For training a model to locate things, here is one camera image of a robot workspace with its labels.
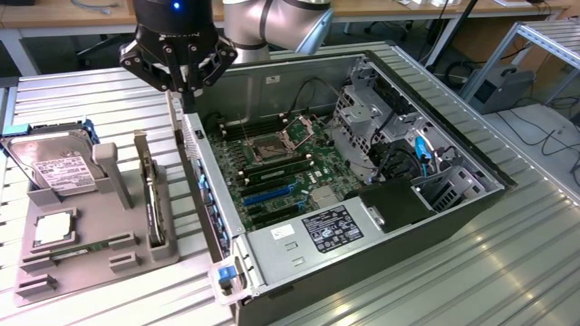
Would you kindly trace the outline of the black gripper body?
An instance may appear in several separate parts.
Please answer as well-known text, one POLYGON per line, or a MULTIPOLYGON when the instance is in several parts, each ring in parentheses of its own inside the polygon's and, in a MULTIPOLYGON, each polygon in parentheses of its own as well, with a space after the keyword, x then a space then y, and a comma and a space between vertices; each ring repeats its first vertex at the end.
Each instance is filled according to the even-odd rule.
POLYGON ((211 1, 135 1, 136 41, 167 65, 164 47, 172 47, 179 65, 200 64, 218 43, 211 1))

